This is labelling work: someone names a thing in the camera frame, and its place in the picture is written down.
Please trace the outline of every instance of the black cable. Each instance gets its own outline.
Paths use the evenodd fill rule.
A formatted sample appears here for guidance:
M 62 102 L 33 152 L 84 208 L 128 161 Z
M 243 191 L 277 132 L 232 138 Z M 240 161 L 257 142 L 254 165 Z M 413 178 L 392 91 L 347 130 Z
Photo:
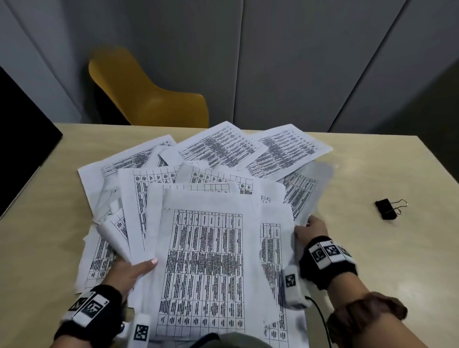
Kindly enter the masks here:
M 328 332 L 328 327 L 327 327 L 327 323 L 325 321 L 324 315 L 320 311 L 320 308 L 319 308 L 318 304 L 312 298 L 310 298 L 309 296 L 305 296 L 304 298 L 309 300 L 309 301 L 311 301 L 312 303 L 314 303 L 314 305 L 316 306 L 317 310 L 319 311 L 320 317 L 322 318 L 322 322 L 323 322 L 324 327 L 325 327 L 325 333 L 327 334 L 328 346 L 331 348 L 330 333 Z

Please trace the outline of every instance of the beige table surface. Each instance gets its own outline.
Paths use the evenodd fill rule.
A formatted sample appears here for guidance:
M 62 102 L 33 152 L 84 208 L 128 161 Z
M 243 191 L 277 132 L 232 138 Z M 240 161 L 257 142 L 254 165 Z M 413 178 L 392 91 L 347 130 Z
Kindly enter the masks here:
M 0 347 L 48 347 L 74 300 L 91 212 L 77 169 L 144 141 L 199 129 L 59 124 L 64 137 L 0 220 Z M 459 185 L 417 137 L 312 133 L 336 165 L 318 212 L 357 260 L 366 285 L 398 297 L 406 324 L 430 347 L 459 342 Z M 14 175 L 13 169 L 8 175 Z M 409 206 L 383 221 L 373 202 Z M 327 311 L 327 302 L 321 301 Z M 314 309 L 310 346 L 325 347 Z

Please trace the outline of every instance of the right hand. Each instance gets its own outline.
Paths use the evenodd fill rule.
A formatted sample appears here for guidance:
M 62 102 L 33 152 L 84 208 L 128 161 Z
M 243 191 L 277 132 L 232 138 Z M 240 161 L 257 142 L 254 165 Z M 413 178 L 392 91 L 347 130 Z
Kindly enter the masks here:
M 308 226 L 295 226 L 295 234 L 304 246 L 307 246 L 309 242 L 315 237 L 328 237 L 328 231 L 327 227 L 325 226 L 325 222 L 314 215 L 309 217 Z

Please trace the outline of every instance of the left hand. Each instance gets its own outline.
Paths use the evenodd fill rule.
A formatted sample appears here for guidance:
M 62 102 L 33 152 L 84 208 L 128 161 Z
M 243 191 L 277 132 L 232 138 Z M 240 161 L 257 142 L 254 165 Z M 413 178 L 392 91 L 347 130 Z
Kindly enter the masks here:
M 157 264 L 158 259 L 154 258 L 151 261 L 145 261 L 133 266 L 118 257 L 102 281 L 102 284 L 110 285 L 117 289 L 121 293 L 124 303 L 128 298 L 129 291 L 134 287 L 137 278 L 150 272 Z

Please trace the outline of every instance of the binder clip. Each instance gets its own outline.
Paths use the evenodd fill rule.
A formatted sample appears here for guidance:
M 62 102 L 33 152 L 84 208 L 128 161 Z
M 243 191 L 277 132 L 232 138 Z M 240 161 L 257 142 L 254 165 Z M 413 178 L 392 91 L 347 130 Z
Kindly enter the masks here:
M 400 205 L 398 207 L 392 207 L 393 204 L 400 203 L 401 201 L 405 202 L 405 205 Z M 404 199 L 401 199 L 396 202 L 389 202 L 387 198 L 382 201 L 375 202 L 376 207 L 378 208 L 379 213 L 383 220 L 394 220 L 397 218 L 397 215 L 402 215 L 400 208 L 408 206 L 408 202 Z

